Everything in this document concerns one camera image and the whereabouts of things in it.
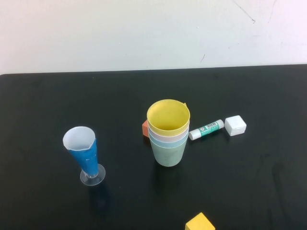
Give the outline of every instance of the glue stick cap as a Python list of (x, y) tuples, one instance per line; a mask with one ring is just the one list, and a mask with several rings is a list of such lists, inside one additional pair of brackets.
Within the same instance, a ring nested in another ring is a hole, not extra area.
[(191, 140), (196, 140), (197, 138), (201, 137), (201, 132), (199, 131), (199, 129), (195, 129), (189, 132), (189, 138)]
[(219, 125), (220, 128), (224, 128), (224, 122), (222, 120), (217, 120), (216, 123)]

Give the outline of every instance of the glue stick label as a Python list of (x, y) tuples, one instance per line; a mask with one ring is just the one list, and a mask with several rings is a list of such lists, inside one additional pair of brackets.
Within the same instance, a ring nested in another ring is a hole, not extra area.
[(212, 122), (206, 126), (200, 127), (198, 130), (201, 132), (201, 136), (205, 136), (209, 133), (212, 133), (216, 130), (220, 129), (220, 126), (216, 122)]

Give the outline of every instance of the wooden block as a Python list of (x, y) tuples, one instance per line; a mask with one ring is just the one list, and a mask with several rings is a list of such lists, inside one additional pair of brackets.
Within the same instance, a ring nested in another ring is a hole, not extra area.
[(185, 230), (215, 230), (215, 227), (201, 212), (188, 223), (186, 223)]
[(147, 120), (143, 123), (142, 130), (143, 130), (143, 135), (146, 136), (146, 137), (149, 137), (148, 136), (148, 122), (147, 122)]

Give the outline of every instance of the orange block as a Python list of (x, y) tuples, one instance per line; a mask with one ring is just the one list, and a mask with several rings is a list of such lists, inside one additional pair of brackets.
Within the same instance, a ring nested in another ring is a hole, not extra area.
[(147, 120), (142, 124), (143, 135), (148, 137), (148, 122)]

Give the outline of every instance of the clear plastic base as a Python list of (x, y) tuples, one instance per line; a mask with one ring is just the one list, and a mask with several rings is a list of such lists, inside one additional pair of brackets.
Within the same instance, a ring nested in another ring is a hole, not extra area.
[(98, 175), (96, 177), (89, 178), (86, 176), (85, 172), (82, 170), (80, 173), (80, 180), (83, 184), (87, 186), (94, 186), (102, 182), (105, 176), (106, 176), (105, 168), (101, 164), (98, 164)]

